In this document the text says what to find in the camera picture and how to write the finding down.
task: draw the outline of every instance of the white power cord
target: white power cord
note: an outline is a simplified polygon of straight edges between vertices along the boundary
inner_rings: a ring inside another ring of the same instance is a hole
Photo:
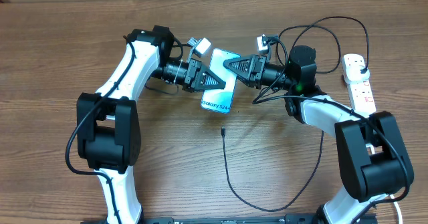
[[[366,147],[370,148],[371,154],[375,153],[375,148],[372,144],[366,144]],[[391,194],[391,195],[389,195],[389,198],[394,199],[395,197],[394,197],[394,195]],[[401,209],[400,209],[398,202],[394,202],[394,206],[395,206],[395,209],[397,210],[397,215],[399,217],[399,224],[403,224],[403,216],[401,215]]]

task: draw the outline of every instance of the white power strip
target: white power strip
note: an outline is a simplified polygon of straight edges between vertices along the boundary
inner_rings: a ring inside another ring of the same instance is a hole
[[[368,80],[370,72],[367,70],[365,74],[360,73],[360,67],[365,66],[364,58],[358,54],[346,54],[343,56],[342,65],[351,107],[368,114],[376,112],[375,99]]]

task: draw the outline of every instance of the cable connector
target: cable connector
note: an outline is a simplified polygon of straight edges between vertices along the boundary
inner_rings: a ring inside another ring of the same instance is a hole
[[[226,135],[226,127],[221,127],[221,136],[224,137]]]

